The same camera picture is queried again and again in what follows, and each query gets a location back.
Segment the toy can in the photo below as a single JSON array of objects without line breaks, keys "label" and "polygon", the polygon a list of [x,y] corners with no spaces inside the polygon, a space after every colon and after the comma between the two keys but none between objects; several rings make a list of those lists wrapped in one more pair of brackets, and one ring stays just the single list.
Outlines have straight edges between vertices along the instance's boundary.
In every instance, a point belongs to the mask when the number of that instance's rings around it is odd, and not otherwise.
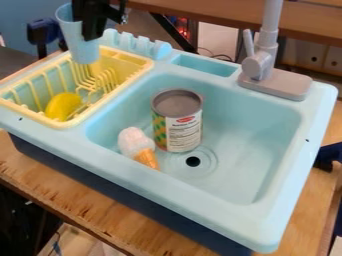
[{"label": "toy can", "polygon": [[169,152],[186,152],[202,140],[202,96],[190,90],[170,89],[151,101],[154,140]]}]

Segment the toy ice cream cone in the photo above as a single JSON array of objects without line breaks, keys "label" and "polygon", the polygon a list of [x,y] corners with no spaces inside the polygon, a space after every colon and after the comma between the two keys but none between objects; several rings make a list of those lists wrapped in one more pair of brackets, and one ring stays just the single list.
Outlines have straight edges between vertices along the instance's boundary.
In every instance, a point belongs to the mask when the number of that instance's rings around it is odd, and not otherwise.
[{"label": "toy ice cream cone", "polygon": [[158,161],[154,153],[154,141],[148,138],[137,127],[129,127],[120,132],[118,145],[121,153],[139,163],[155,170],[159,170]]},{"label": "toy ice cream cone", "polygon": [[135,161],[147,165],[153,169],[159,170],[158,161],[153,150],[145,148],[140,150],[133,158]]}]

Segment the waffle cone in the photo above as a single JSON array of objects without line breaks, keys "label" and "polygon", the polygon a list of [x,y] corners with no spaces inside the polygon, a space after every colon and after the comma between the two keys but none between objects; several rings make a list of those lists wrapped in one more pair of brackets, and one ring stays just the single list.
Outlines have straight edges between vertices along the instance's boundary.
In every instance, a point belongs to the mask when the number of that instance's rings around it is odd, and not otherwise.
[{"label": "waffle cone", "polygon": [[135,161],[159,171],[158,160],[152,149],[142,149],[133,158]]}]

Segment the dish rack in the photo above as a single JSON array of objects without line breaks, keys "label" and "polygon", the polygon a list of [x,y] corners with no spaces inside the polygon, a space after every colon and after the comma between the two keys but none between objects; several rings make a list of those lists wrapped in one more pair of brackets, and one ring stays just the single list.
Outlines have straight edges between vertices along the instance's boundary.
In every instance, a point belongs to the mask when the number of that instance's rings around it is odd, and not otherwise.
[{"label": "dish rack", "polygon": [[[78,64],[71,54],[61,54],[31,70],[19,81],[0,90],[0,105],[43,125],[56,129],[75,126],[129,86],[153,66],[153,61],[105,46],[96,64]],[[72,92],[81,96],[82,105],[66,121],[45,116],[53,96]]]}]

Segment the yellow lemon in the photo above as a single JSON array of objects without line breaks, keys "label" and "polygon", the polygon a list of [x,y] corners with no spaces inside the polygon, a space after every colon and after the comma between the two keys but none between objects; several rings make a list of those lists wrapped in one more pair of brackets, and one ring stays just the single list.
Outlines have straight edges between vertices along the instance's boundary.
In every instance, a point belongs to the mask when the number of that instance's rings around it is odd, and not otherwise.
[{"label": "yellow lemon", "polygon": [[51,119],[58,118],[63,122],[81,105],[82,99],[76,93],[60,93],[52,97],[45,109],[45,115]]}]

